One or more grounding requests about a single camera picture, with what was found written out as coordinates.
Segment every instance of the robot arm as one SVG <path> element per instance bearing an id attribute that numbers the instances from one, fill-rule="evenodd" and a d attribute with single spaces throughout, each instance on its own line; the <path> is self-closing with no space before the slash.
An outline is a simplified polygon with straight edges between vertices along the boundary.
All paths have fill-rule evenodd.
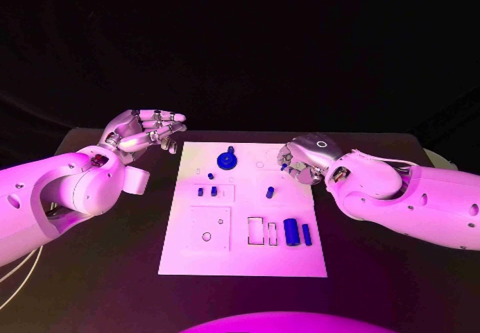
<path id="1" fill-rule="evenodd" d="M 401 168 L 387 162 L 405 164 Z M 281 149 L 283 170 L 305 184 L 325 179 L 343 213 L 441 246 L 480 250 L 480 176 L 382 159 L 358 150 L 343 154 L 316 133 Z"/>
<path id="2" fill-rule="evenodd" d="M 143 194 L 150 174 L 127 164 L 152 145 L 176 152 L 169 135 L 186 130 L 183 120 L 166 111 L 127 110 L 97 146 L 0 171 L 0 266 L 107 212 L 121 191 Z M 42 203 L 57 207 L 45 212 Z"/>

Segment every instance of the table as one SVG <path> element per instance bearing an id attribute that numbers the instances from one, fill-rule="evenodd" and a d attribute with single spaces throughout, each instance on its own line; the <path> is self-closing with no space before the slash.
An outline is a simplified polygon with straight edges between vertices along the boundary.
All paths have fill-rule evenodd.
<path id="1" fill-rule="evenodd" d="M 74 129 L 58 154 L 97 144 L 101 133 Z M 348 218 L 325 185 L 313 196 L 329 278 L 157 275 L 183 141 L 287 143 L 299 134 L 188 131 L 176 135 L 178 155 L 152 147 L 133 163 L 152 173 L 145 195 L 123 193 L 103 216 L 45 246 L 31 280 L 0 311 L 2 332 L 178 332 L 260 311 L 336 314 L 400 332 L 472 331 L 480 252 Z M 408 134 L 328 134 L 346 151 L 431 166 Z M 29 267 L 2 283 L 2 302 Z"/>

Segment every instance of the blue object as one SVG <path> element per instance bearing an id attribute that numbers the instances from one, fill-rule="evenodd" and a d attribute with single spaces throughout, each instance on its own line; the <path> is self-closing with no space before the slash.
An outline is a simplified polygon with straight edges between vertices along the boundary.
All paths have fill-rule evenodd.
<path id="1" fill-rule="evenodd" d="M 274 191 L 274 188 L 270 187 L 268 190 L 267 190 L 267 198 L 268 198 L 268 199 L 273 198 L 273 191 Z"/>
<path id="2" fill-rule="evenodd" d="M 312 245 L 312 238 L 310 238 L 310 230 L 309 230 L 309 224 L 303 224 L 303 238 L 306 238 L 306 245 Z"/>
<path id="3" fill-rule="evenodd" d="M 224 170 L 231 170 L 237 166 L 237 156 L 234 155 L 234 147 L 228 147 L 228 152 L 218 156 L 218 167 Z"/>
<path id="4" fill-rule="evenodd" d="M 300 244 L 297 220 L 284 220 L 283 227 L 286 228 L 287 245 L 297 246 Z"/>

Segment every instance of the hole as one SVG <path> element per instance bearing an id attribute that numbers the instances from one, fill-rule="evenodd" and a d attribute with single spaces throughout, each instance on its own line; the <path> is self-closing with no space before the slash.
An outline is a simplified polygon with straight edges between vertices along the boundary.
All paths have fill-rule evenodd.
<path id="1" fill-rule="evenodd" d="M 19 209 L 21 208 L 21 199 L 18 198 L 18 196 L 15 194 L 12 194 L 10 196 L 8 196 L 8 200 L 10 205 Z"/>
<path id="2" fill-rule="evenodd" d="M 209 232 L 207 232 L 207 233 L 202 234 L 202 239 L 204 239 L 205 241 L 209 241 L 209 240 L 212 239 L 212 235 L 211 235 Z"/>
<path id="3" fill-rule="evenodd" d="M 420 204 L 424 206 L 427 204 L 427 193 L 423 194 L 423 197 L 420 198 Z"/>
<path id="4" fill-rule="evenodd" d="M 469 210 L 469 214 L 472 216 L 477 215 L 479 214 L 479 205 L 475 203 L 470 207 L 470 210 Z"/>

